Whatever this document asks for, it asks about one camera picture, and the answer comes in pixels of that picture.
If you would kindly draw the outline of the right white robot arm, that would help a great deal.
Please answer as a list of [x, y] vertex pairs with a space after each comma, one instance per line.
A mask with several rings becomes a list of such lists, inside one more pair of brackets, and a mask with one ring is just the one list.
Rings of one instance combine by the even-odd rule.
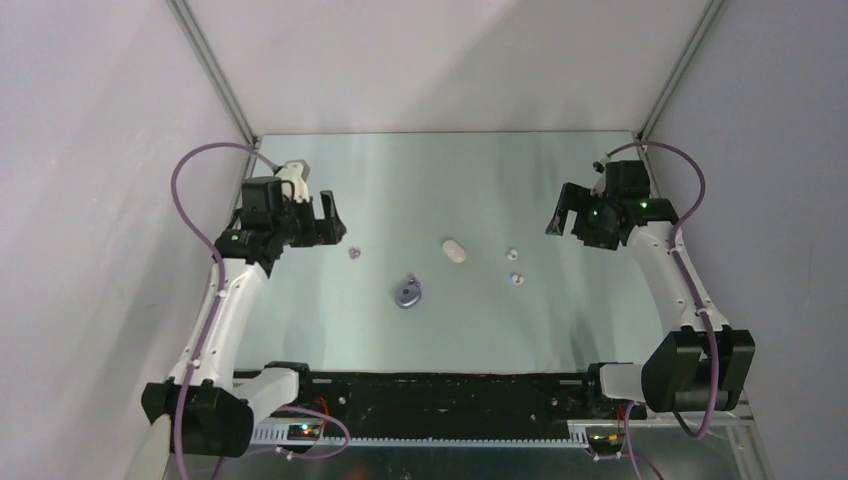
[[664, 338], [642, 363], [591, 366], [597, 381], [581, 392], [585, 411], [606, 418], [622, 400], [663, 412], [731, 411], [743, 393], [755, 353], [747, 330], [735, 329], [710, 300], [686, 251], [671, 202], [650, 198], [644, 187], [611, 194], [563, 185], [549, 235], [572, 234], [584, 245], [610, 251], [626, 247], [656, 305]]

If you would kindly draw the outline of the purple earbud charging case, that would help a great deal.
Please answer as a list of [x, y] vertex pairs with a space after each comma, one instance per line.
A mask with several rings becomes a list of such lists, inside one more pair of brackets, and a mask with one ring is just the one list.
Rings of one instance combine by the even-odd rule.
[[410, 309], [416, 306], [422, 297], [421, 287], [417, 283], [407, 283], [397, 288], [394, 301], [400, 309]]

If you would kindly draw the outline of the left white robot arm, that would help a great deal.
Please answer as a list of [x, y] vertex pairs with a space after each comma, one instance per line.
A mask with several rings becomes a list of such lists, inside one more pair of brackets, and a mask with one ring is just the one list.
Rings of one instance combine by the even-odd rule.
[[283, 250], [335, 245], [346, 232], [331, 192], [320, 197], [323, 219], [315, 218], [311, 202], [244, 195], [235, 227], [213, 242], [209, 285], [187, 345], [165, 379], [147, 384], [141, 398], [150, 421], [170, 419], [172, 453], [236, 458], [255, 427], [280, 407], [297, 417], [314, 408], [316, 390], [303, 381], [301, 364], [266, 366], [241, 384], [234, 374], [249, 314]]

